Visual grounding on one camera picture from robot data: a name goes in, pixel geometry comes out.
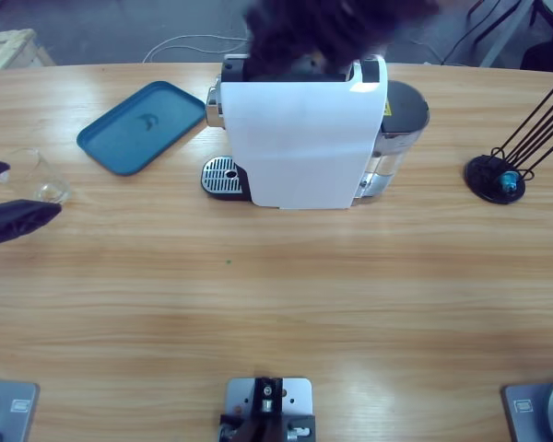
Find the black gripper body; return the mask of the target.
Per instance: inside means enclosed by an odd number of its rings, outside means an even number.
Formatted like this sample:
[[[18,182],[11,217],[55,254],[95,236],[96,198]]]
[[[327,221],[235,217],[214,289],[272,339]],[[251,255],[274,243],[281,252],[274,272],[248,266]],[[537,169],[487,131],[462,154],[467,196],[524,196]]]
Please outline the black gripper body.
[[[320,41],[380,42],[440,12],[439,1],[321,1],[312,29]]]

